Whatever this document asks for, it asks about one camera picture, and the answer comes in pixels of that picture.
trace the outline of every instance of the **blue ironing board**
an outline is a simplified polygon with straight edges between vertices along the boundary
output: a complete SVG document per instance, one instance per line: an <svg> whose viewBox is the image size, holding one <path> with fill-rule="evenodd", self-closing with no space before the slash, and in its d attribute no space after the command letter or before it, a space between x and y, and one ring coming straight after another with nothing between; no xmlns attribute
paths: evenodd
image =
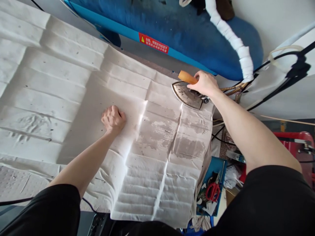
<svg viewBox="0 0 315 236"><path fill-rule="evenodd" d="M243 79L236 52L210 22L206 11L197 16L194 7L182 8L178 0L64 1L116 46L120 47L118 34L139 42L142 33L167 45L172 57L230 80ZM254 68L259 67L263 49L256 29L237 17L227 23L250 47Z"/></svg>

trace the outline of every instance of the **hand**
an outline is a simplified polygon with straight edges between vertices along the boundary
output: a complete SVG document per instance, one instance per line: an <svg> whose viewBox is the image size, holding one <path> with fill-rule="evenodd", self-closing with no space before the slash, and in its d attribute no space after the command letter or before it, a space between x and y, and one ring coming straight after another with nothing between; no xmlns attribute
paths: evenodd
<svg viewBox="0 0 315 236"><path fill-rule="evenodd" d="M102 114L102 123L106 132L115 132L117 135L121 132L126 123L126 115L119 111L118 107L110 106Z"/></svg>
<svg viewBox="0 0 315 236"><path fill-rule="evenodd" d="M213 78L212 75L206 74L205 72L200 70L195 74L194 77L197 78L198 76L199 80L196 84L187 85L189 89L196 90L199 93L206 95L210 98L214 93L221 91L219 89L217 81Z"/></svg>

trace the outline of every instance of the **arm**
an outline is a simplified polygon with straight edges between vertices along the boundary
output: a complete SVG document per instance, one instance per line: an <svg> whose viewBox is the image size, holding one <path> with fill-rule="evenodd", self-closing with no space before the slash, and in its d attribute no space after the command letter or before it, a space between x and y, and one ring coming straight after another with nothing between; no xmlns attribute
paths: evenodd
<svg viewBox="0 0 315 236"><path fill-rule="evenodd" d="M101 120L106 128L106 133L74 158L50 182L48 187L71 184L77 187L81 198L83 197L86 188L104 161L109 147L125 126L126 115L119 111L116 106L110 106L103 112Z"/></svg>
<svg viewBox="0 0 315 236"><path fill-rule="evenodd" d="M227 130L246 159L246 171L267 165L286 166L302 172L300 163L256 117L227 97L216 80L202 71L199 81L187 87L207 95L221 113Z"/></svg>

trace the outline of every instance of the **wooden iron handle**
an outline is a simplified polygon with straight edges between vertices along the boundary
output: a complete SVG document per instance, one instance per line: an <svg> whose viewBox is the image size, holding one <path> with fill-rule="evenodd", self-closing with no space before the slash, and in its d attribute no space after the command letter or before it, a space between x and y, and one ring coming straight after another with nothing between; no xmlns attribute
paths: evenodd
<svg viewBox="0 0 315 236"><path fill-rule="evenodd" d="M183 70L181 70L178 74L178 78L189 84L196 84L198 82L196 78L192 77L189 73Z"/></svg>

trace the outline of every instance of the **metal plate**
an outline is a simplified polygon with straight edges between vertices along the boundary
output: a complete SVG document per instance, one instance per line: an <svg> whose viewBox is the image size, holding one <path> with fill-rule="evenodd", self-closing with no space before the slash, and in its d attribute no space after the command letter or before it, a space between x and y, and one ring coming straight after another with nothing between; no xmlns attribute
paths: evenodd
<svg viewBox="0 0 315 236"><path fill-rule="evenodd" d="M201 109L202 99L189 91L186 82L175 82L172 84L172 89L176 97L186 106L196 110Z"/></svg>

